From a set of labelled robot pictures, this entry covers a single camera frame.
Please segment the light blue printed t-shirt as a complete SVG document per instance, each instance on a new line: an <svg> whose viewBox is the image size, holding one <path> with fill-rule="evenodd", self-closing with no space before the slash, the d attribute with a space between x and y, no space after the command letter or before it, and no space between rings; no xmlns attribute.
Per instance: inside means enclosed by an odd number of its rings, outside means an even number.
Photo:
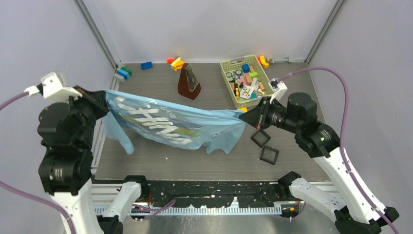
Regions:
<svg viewBox="0 0 413 234"><path fill-rule="evenodd" d="M215 150L228 154L246 127L239 110L203 110L114 90L105 90L105 95L109 108L102 120L105 134L129 155L134 146L126 129L176 148L205 147L207 154Z"/></svg>

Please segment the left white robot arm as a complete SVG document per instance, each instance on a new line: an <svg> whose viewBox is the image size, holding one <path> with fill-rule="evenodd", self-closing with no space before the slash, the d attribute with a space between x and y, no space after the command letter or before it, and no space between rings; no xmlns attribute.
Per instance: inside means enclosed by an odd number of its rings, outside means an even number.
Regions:
<svg viewBox="0 0 413 234"><path fill-rule="evenodd" d="M91 92L79 86L60 88L52 94L53 103L39 114L37 132L46 148L38 174L46 193L60 212L69 234L121 234L124 220L135 201L149 197L143 175L124 178L118 195L100 215L94 210L91 165L92 143L97 120L109 108L104 91Z"/></svg>

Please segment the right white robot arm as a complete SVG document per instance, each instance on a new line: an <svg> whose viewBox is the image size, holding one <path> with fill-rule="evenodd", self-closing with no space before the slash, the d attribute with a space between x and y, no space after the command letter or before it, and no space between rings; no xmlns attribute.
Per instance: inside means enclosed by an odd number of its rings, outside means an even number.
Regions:
<svg viewBox="0 0 413 234"><path fill-rule="evenodd" d="M308 94L291 94L287 106L264 97L240 119L260 131L275 126L293 133L299 148L325 171L339 192L339 196L331 195L289 172L278 181L282 199L295 197L309 203L328 216L341 234L378 234L383 226L394 226L398 211L385 206L366 186L335 130L318 120L317 104Z"/></svg>

